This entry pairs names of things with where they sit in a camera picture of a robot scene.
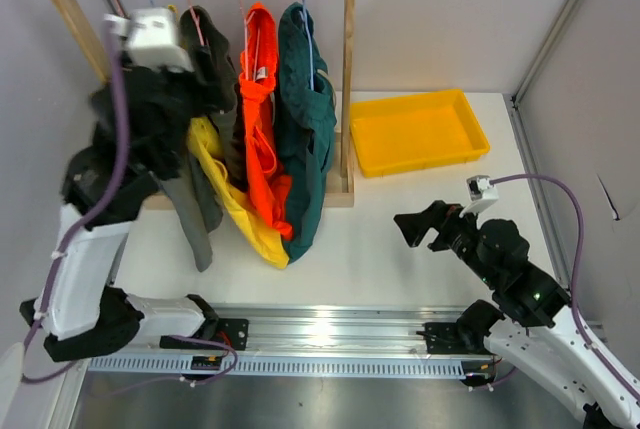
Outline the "yellow shorts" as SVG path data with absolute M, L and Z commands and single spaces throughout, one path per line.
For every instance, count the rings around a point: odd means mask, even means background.
M 195 117 L 187 132 L 187 153 L 199 161 L 216 192 L 223 214 L 228 214 L 252 248 L 269 264 L 283 269 L 289 257 L 276 230 L 268 227 L 250 201 L 249 187 L 231 183 L 217 129 L 205 115 Z

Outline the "grey shorts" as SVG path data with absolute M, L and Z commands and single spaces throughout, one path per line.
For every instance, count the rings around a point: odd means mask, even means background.
M 178 166 L 177 176 L 159 180 L 159 186 L 177 212 L 196 269 L 206 271 L 213 262 L 209 235 L 223 218 L 212 184 L 197 158 L 186 153 Z

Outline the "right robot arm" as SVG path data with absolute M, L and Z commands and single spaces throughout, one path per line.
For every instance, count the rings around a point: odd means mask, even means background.
M 441 200 L 394 221 L 410 247 L 436 231 L 428 247 L 450 251 L 489 289 L 456 320 L 466 351 L 495 355 L 561 402 L 585 428 L 636 428 L 639 380 L 573 312 L 568 293 L 528 258 L 529 243 L 506 219 L 483 224 Z

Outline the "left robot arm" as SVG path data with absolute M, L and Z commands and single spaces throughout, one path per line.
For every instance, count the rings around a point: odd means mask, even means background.
M 20 311 L 46 334 L 52 360 L 71 362 L 156 339 L 167 349 L 209 347 L 218 317 L 199 295 L 150 299 L 113 284 L 119 250 L 144 202 L 165 195 L 195 267 L 213 261 L 209 240 L 222 211 L 186 148 L 192 120 L 204 116 L 205 86 L 193 72 L 127 65 L 91 95 L 91 144 L 68 163 L 61 233 L 41 295 Z

